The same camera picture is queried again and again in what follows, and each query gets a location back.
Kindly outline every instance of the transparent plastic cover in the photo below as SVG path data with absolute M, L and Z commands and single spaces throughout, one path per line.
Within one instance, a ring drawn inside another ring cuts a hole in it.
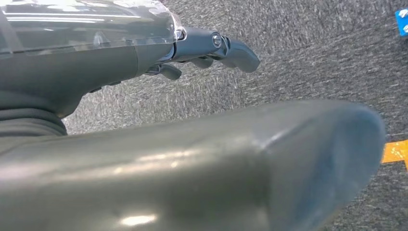
M 156 0 L 0 0 L 0 8 L 2 54 L 174 43 L 182 30 Z

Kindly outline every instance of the yellow tape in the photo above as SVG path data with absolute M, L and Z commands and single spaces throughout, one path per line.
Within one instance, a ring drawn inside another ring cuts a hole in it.
M 382 163 L 405 161 L 408 171 L 408 140 L 388 143 L 385 145 Z

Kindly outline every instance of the screw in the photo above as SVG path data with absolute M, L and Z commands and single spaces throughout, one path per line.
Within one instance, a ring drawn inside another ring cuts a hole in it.
M 408 15 L 408 9 L 403 9 L 398 14 L 401 18 L 405 18 Z
M 176 40 L 183 40 L 184 39 L 184 33 L 181 30 L 176 30 Z
M 220 35 L 214 35 L 213 36 L 213 43 L 215 47 L 221 47 L 221 43 L 222 43 L 222 38 Z

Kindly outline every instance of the gray carpet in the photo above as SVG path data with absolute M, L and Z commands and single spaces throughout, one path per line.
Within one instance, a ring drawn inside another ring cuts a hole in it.
M 408 43 L 394 12 L 403 0 L 168 0 L 189 26 L 243 40 L 262 64 L 253 74 L 180 66 L 181 80 L 140 77 L 87 95 L 70 133 L 177 121 L 268 102 L 344 99 L 381 112 L 388 141 L 408 139 Z M 367 190 L 326 228 L 408 231 L 408 173 L 383 165 Z

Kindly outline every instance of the blue block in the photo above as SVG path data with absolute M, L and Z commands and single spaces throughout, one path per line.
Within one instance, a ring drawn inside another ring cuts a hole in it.
M 404 27 L 408 26 L 408 15 L 404 18 L 402 18 L 401 16 L 399 16 L 399 13 L 402 11 L 397 11 L 395 13 L 395 18 L 396 18 L 396 23 L 398 24 L 398 30 L 399 30 L 399 34 L 401 36 L 408 36 L 408 33 L 404 31 Z

